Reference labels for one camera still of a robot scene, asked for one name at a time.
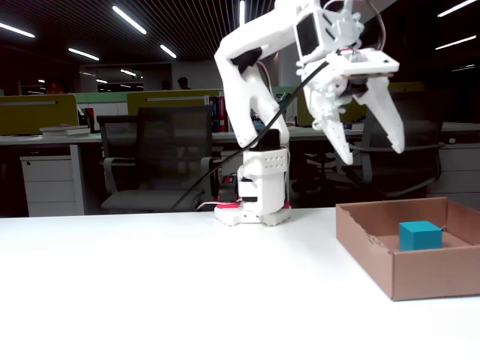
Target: white table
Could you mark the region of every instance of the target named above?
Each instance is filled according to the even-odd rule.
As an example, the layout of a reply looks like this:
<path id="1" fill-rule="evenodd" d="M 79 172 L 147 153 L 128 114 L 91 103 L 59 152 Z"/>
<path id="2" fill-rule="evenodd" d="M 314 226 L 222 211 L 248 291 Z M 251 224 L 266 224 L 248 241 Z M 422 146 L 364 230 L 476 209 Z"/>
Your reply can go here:
<path id="1" fill-rule="evenodd" d="M 311 127 L 289 127 L 290 140 L 325 140 L 326 136 L 323 131 L 315 131 Z M 464 124 L 457 122 L 444 122 L 442 132 L 448 133 L 469 133 L 472 131 L 480 131 L 480 124 Z M 345 130 L 347 137 L 360 138 L 363 130 Z M 235 134 L 213 133 L 212 140 L 215 144 L 236 143 Z M 99 133 L 90 134 L 88 136 L 58 136 L 43 138 L 40 136 L 0 136 L 0 146 L 30 146 L 30 145 L 48 145 L 48 144 L 82 144 L 82 143 L 101 143 L 101 135 Z"/>
<path id="2" fill-rule="evenodd" d="M 0 219 L 0 359 L 475 359 L 480 298 L 393 302 L 335 210 Z"/>

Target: white drawer cabinet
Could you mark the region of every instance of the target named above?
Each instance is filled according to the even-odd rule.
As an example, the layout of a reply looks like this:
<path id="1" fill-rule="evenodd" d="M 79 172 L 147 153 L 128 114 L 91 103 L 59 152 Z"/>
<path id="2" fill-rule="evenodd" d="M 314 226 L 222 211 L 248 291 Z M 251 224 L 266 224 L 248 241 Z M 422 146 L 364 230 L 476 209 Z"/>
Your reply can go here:
<path id="1" fill-rule="evenodd" d="M 21 157 L 29 216 L 84 215 L 78 145 L 68 156 Z"/>
<path id="2" fill-rule="evenodd" d="M 75 201 L 73 181 L 26 182 L 27 203 L 63 203 Z"/>
<path id="3" fill-rule="evenodd" d="M 480 209 L 480 144 L 447 145 L 439 157 L 442 174 L 427 187 L 427 197 L 448 197 Z"/>
<path id="4" fill-rule="evenodd" d="M 71 160 L 22 160 L 22 171 L 24 182 L 71 182 L 74 180 Z"/>
<path id="5" fill-rule="evenodd" d="M 77 215 L 76 203 L 73 202 L 34 202 L 28 204 L 30 217 L 37 216 L 73 216 Z"/>

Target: teal cube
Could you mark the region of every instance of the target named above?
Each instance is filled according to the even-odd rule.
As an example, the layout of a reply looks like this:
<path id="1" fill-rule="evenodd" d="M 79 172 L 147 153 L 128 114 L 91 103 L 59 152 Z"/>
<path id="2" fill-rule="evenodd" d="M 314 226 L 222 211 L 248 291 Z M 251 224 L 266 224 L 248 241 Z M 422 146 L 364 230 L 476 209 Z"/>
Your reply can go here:
<path id="1" fill-rule="evenodd" d="M 400 223 L 400 251 L 442 248 L 442 229 L 430 221 Z"/>

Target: fluorescent light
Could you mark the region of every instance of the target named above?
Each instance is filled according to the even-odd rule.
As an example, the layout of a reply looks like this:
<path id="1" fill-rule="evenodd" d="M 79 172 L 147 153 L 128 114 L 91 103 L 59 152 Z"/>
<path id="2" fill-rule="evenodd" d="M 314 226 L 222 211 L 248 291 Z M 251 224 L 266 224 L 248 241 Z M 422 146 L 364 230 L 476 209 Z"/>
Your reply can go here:
<path id="1" fill-rule="evenodd" d="M 453 43 L 447 43 L 446 45 L 437 47 L 435 50 L 440 50 L 440 49 L 443 49 L 444 47 L 451 47 L 452 45 L 457 45 L 457 44 L 460 44 L 460 43 L 464 43 L 465 41 L 473 40 L 473 39 L 475 39 L 476 37 L 477 37 L 477 35 L 473 35 L 473 36 L 467 37 L 466 39 L 462 39 L 462 40 L 459 40 L 459 41 L 455 41 L 455 42 L 453 42 Z"/>
<path id="2" fill-rule="evenodd" d="M 245 25 L 245 1 L 240 1 L 240 26 Z"/>
<path id="3" fill-rule="evenodd" d="M 470 5 L 472 4 L 473 2 L 476 2 L 477 0 L 466 0 L 464 2 L 462 2 L 461 4 L 458 4 L 454 7 L 452 7 L 451 9 L 448 9 L 447 11 L 443 11 L 442 13 L 439 13 L 437 16 L 438 17 L 444 17 L 445 15 L 448 15 L 450 13 L 453 13 L 454 11 L 458 10 L 458 9 L 461 9 L 467 5 Z"/>
<path id="4" fill-rule="evenodd" d="M 86 52 L 72 49 L 71 47 L 68 48 L 68 51 L 71 51 L 72 53 L 76 53 L 78 55 L 86 56 L 87 58 L 94 59 L 94 60 L 97 60 L 97 61 L 100 60 L 97 56 L 93 56 L 93 55 L 87 54 Z"/>
<path id="5" fill-rule="evenodd" d="M 175 55 L 172 50 L 170 50 L 168 47 L 166 47 L 165 45 L 160 45 L 160 48 L 165 52 L 167 53 L 168 55 L 172 56 L 174 59 L 176 59 L 177 55 Z"/>
<path id="6" fill-rule="evenodd" d="M 118 15 L 120 15 L 121 17 L 123 17 L 127 23 L 129 23 L 130 25 L 132 25 L 135 29 L 137 29 L 139 32 L 141 32 L 142 34 L 146 34 L 147 31 L 140 25 L 138 25 L 136 22 L 134 22 L 126 13 L 124 13 L 123 11 L 121 11 L 119 8 L 117 8 L 116 6 L 112 7 L 113 11 L 115 11 Z"/>
<path id="7" fill-rule="evenodd" d="M 121 69 L 120 71 L 121 71 L 122 73 L 126 73 L 126 74 L 128 74 L 128 75 L 131 75 L 132 77 L 135 77 L 135 76 L 136 76 L 136 74 L 135 74 L 135 73 L 132 73 L 131 71 L 126 71 L 126 70 L 123 70 L 123 69 Z"/>
<path id="8" fill-rule="evenodd" d="M 475 69 L 475 66 L 461 67 L 460 69 L 452 70 L 452 72 L 453 72 L 453 71 L 460 71 L 460 70 L 468 70 L 468 69 Z"/>
<path id="9" fill-rule="evenodd" d="M 28 36 L 29 38 L 34 38 L 35 37 L 35 35 L 30 34 L 27 31 L 19 30 L 18 28 L 12 28 L 11 26 L 2 24 L 1 22 L 0 22 L 0 28 L 10 30 L 11 32 L 16 32 L 17 34 L 22 34 L 22 35 Z"/>

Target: robotic arm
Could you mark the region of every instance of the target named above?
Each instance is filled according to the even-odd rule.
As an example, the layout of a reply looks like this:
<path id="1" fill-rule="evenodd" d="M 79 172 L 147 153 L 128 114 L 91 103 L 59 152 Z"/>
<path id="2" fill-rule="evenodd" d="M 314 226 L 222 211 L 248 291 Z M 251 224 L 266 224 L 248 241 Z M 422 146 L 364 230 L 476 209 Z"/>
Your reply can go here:
<path id="1" fill-rule="evenodd" d="M 296 43 L 302 81 L 320 65 L 324 68 L 304 87 L 313 129 L 324 131 L 346 164 L 353 163 L 340 121 L 341 106 L 353 98 L 366 104 L 388 134 L 396 152 L 404 150 L 404 129 L 388 92 L 388 75 L 399 64 L 382 51 L 357 49 L 364 26 L 352 14 L 353 0 L 339 13 L 324 10 L 320 0 L 276 0 L 275 8 L 227 35 L 215 53 L 223 80 L 226 110 L 238 144 L 244 148 L 257 137 L 251 109 L 267 125 L 279 106 L 262 81 L 258 60 Z M 290 135 L 281 115 L 257 144 L 244 152 L 238 169 L 242 203 L 219 205 L 218 220 L 228 225 L 276 225 L 290 217 L 285 201 Z"/>

